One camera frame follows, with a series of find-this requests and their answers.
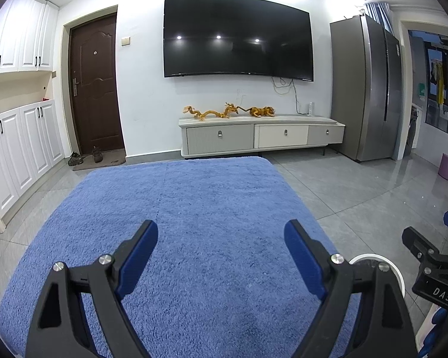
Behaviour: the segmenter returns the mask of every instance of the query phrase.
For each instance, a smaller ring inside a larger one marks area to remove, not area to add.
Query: white bucket
[[[400,270],[397,268],[397,266],[393,262],[391,262],[388,258],[380,256],[378,254],[365,253],[365,254],[361,254],[359,256],[352,258],[349,261],[349,264],[355,264],[361,260],[377,260],[377,261],[381,261],[381,262],[384,262],[384,263],[387,263],[388,265],[390,265],[391,270],[393,271],[395,276],[397,276],[398,285],[400,286],[402,295],[403,295],[403,297],[405,297],[405,281],[403,280],[403,276],[402,276]]]

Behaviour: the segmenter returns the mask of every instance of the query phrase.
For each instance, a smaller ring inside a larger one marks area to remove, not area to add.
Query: upper cabinet
[[[0,9],[0,73],[51,70],[57,17],[45,0],[7,0]]]

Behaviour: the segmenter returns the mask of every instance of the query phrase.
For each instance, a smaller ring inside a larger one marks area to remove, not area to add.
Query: gray refrigerator
[[[357,162],[393,155],[402,106],[400,44],[369,16],[330,24],[332,115],[345,124],[335,148]]]

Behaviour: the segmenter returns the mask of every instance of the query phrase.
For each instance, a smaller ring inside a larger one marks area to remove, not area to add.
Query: black tv screen
[[[264,0],[165,0],[164,76],[313,81],[308,12]]]

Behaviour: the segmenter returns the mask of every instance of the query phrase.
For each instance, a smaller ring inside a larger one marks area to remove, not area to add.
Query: curtain
[[[393,35],[392,23],[390,22],[390,6],[388,3],[366,3],[367,14],[385,27]]]

